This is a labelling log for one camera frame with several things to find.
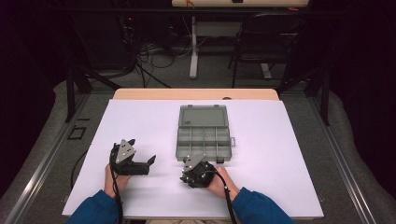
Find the chair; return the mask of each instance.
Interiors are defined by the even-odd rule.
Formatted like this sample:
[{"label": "chair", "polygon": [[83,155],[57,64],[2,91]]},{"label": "chair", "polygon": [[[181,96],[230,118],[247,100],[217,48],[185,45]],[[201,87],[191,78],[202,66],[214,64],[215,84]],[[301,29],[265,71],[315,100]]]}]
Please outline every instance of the chair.
[{"label": "chair", "polygon": [[[304,25],[304,20],[295,14],[258,13],[246,18],[236,36],[233,56],[228,64],[230,68],[234,62],[232,87],[235,87],[238,62],[269,63],[272,66],[285,63],[281,85],[284,84],[293,46]],[[288,41],[285,36],[292,36],[292,40]]]}]

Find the desk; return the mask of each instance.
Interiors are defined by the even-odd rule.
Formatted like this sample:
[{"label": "desk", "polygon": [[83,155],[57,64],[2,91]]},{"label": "desk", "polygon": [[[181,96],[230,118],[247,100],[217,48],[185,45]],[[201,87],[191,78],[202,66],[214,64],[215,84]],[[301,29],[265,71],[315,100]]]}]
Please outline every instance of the desk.
[{"label": "desk", "polygon": [[[221,100],[224,97],[233,100]],[[134,161],[152,155],[157,159],[149,175],[134,176],[121,194],[126,217],[228,219],[224,199],[179,180],[183,162],[175,153],[181,105],[227,106],[236,147],[222,165],[237,186],[265,193],[291,217],[323,217],[283,103],[273,90],[242,89],[119,89],[107,106],[63,215],[73,214],[103,187],[113,144],[135,138]]]},{"label": "desk", "polygon": [[[173,7],[307,7],[309,0],[244,0],[243,3],[233,3],[232,0],[173,0]],[[197,78],[198,69],[198,35],[202,36],[235,36],[239,31],[241,22],[197,22],[192,17],[191,22],[191,66],[190,78]],[[271,77],[267,64],[262,64],[264,77]]]}]

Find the hand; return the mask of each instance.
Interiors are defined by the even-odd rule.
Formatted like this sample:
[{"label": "hand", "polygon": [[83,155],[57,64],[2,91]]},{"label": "hand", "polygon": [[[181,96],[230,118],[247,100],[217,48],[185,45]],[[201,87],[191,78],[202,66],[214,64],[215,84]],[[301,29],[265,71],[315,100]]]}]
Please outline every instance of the hand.
[{"label": "hand", "polygon": [[[117,175],[116,173],[114,173],[114,176],[116,177],[119,192],[122,192],[126,188],[126,185],[128,184],[129,179],[131,179],[131,177],[132,177],[131,175]],[[113,189],[113,177],[111,177],[111,170],[110,170],[109,164],[106,166],[104,192],[112,198],[114,198],[116,196],[116,193],[114,192],[114,189]]]},{"label": "hand", "polygon": [[[218,168],[216,168],[216,170],[225,180],[228,190],[230,191],[230,199],[232,202],[233,199],[236,197],[236,195],[239,193],[239,188],[235,185],[235,183],[228,175],[228,172],[224,167],[219,166]],[[218,177],[217,175],[215,175],[212,182],[209,184],[209,186],[206,189],[220,196],[221,198],[225,198],[224,184],[221,181],[220,177]]]}]

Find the gray plastic part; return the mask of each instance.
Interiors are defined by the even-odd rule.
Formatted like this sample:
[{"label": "gray plastic part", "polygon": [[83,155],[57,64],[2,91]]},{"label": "gray plastic part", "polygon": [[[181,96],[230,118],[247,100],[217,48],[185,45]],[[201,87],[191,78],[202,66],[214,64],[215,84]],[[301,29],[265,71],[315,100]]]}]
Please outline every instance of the gray plastic part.
[{"label": "gray plastic part", "polygon": [[198,163],[200,163],[204,159],[205,155],[196,155],[192,157],[187,157],[186,162],[184,163],[184,168],[182,173],[187,173],[195,168]]},{"label": "gray plastic part", "polygon": [[119,153],[117,154],[116,164],[124,161],[128,157],[136,153],[136,150],[124,139],[121,140]]},{"label": "gray plastic part", "polygon": [[206,161],[223,163],[232,156],[225,105],[183,105],[177,130],[178,161],[205,155]]}]

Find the table leg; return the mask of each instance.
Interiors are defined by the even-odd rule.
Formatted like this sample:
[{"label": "table leg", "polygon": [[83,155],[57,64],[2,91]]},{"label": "table leg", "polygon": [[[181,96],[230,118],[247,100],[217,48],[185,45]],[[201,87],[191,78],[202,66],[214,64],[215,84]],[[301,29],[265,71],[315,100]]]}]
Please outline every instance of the table leg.
[{"label": "table leg", "polygon": [[262,66],[262,75],[264,78],[272,78],[271,71],[268,67],[268,63],[261,63]]},{"label": "table leg", "polygon": [[196,34],[196,21],[195,17],[192,17],[191,23],[191,47],[192,47],[192,55],[191,55],[191,66],[190,66],[190,78],[197,78],[197,69],[198,69],[198,50],[197,50],[197,34]]}]

